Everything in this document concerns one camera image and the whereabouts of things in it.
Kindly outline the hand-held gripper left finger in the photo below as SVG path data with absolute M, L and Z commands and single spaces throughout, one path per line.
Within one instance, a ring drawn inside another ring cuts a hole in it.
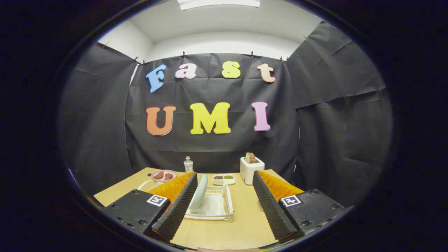
M 139 171 L 101 191 L 102 213 L 134 235 L 169 242 L 197 189 L 197 173 L 177 172 L 173 179 L 149 189 L 152 174 Z

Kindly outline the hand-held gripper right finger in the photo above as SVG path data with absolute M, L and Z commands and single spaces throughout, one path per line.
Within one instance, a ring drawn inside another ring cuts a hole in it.
M 253 187 L 279 243 L 307 236 L 347 212 L 318 189 L 304 191 L 263 171 L 254 171 Z

